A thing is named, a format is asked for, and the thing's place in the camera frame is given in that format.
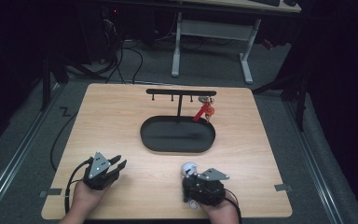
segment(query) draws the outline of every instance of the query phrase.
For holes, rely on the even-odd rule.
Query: dark background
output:
[[[308,92],[326,140],[358,199],[358,0],[299,3],[303,13],[327,15],[331,22],[309,23],[298,34],[296,27],[288,28],[290,24],[277,26],[279,21],[265,20],[257,39],[266,38],[277,45],[293,42],[277,78],[297,73],[317,44],[317,60],[308,69]],[[54,1],[0,1],[0,134],[41,78],[49,51],[78,63],[103,59],[103,46],[93,46],[95,41],[91,41],[102,39],[90,35],[92,28],[100,29],[95,14],[98,8],[92,8],[94,16],[85,20],[87,17],[79,14],[85,13],[83,7]],[[161,18],[170,16],[142,9],[136,10],[141,15],[137,17],[134,11],[124,12],[123,26],[148,44],[153,43],[154,29],[164,27]],[[140,21],[147,25],[137,25]]]

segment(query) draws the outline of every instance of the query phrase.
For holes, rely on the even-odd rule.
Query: desk leg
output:
[[[173,53],[172,62],[172,76],[179,77],[179,65],[180,65],[180,35],[182,32],[182,12],[178,12],[178,22],[176,25],[176,43],[175,51]]]
[[[260,26],[260,22],[261,22],[260,19],[255,21],[255,25],[251,31],[251,35],[250,35],[250,38],[248,41],[248,45],[246,47],[246,51],[244,53],[240,54],[242,72],[243,72],[243,75],[245,76],[245,82],[247,84],[253,83],[252,74],[251,74],[251,71],[249,70],[248,57],[251,52],[252,45],[255,42],[255,36],[257,35],[257,31],[258,31],[258,27]]]

